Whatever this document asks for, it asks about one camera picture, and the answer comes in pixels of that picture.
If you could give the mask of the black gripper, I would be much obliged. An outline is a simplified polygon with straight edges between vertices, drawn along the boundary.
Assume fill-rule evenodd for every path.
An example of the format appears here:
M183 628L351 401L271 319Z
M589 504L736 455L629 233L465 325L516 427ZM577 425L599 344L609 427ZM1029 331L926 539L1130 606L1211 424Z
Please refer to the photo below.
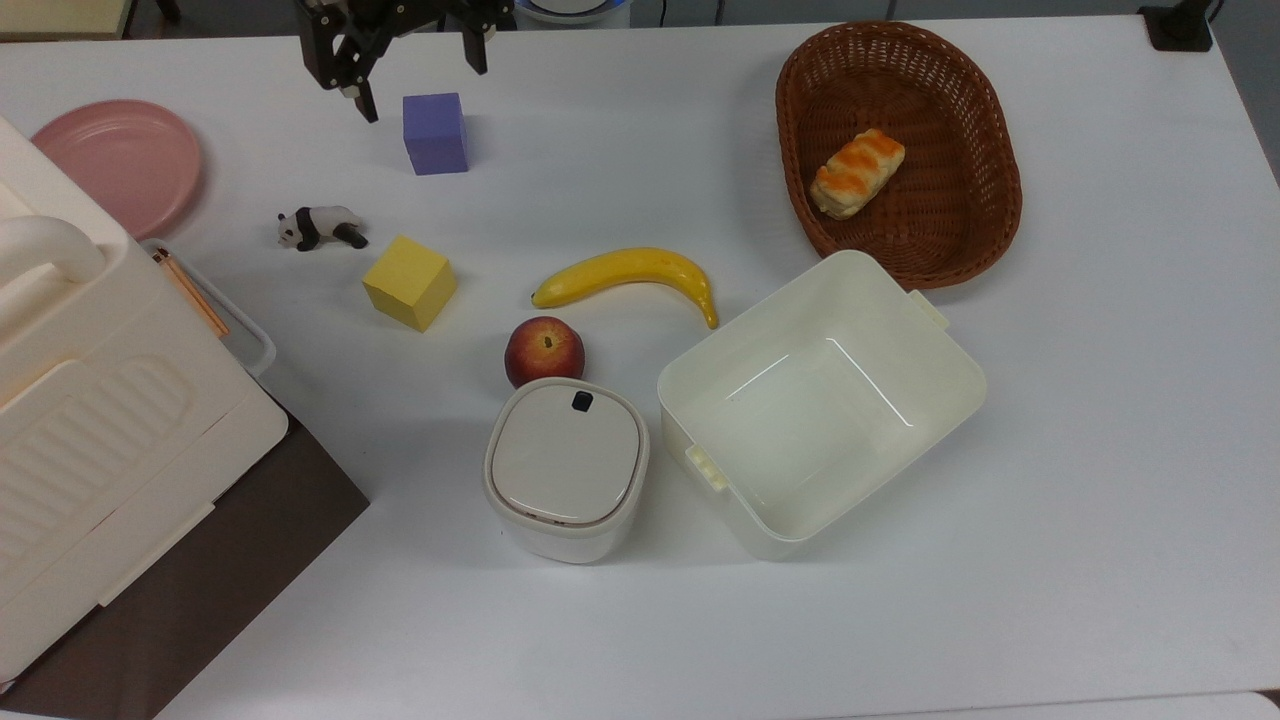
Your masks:
M515 1L301 3L303 64L317 85L340 91L374 123L379 115L369 77L396 31L417 31L451 18L460 26L466 61L484 76L489 31L513 9Z

